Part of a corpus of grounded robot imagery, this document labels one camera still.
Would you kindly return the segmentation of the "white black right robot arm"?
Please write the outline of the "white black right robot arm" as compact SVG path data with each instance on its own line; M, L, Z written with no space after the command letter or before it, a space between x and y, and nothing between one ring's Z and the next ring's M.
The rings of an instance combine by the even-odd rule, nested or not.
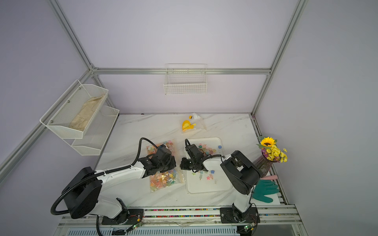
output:
M236 150L229 156L206 155L195 144L185 140L188 158L182 158L180 168L185 171L209 172L219 168L232 187L238 191L231 207L220 208L222 223L258 223L256 208L252 207L253 188L262 177L262 172L242 152Z

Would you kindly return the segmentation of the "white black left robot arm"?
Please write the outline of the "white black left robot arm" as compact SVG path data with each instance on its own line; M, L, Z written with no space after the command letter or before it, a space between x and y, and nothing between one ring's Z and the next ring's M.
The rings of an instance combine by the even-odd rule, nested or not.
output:
M166 145L155 146L156 152L141 157L141 149L131 164L120 167L93 170L85 167L63 189L52 204L52 215L69 214L72 219L86 215L104 217L118 225L132 217L130 210L120 198L102 196L102 192L119 184L144 179L156 173L165 173L176 167L175 157Z

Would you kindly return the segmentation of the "clear ziploc bag of candies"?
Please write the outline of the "clear ziploc bag of candies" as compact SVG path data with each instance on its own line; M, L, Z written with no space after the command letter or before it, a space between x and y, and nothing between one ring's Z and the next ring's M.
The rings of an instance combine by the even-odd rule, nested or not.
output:
M205 130L206 126L203 118L197 113L192 113L182 122L182 132L188 133L196 130Z

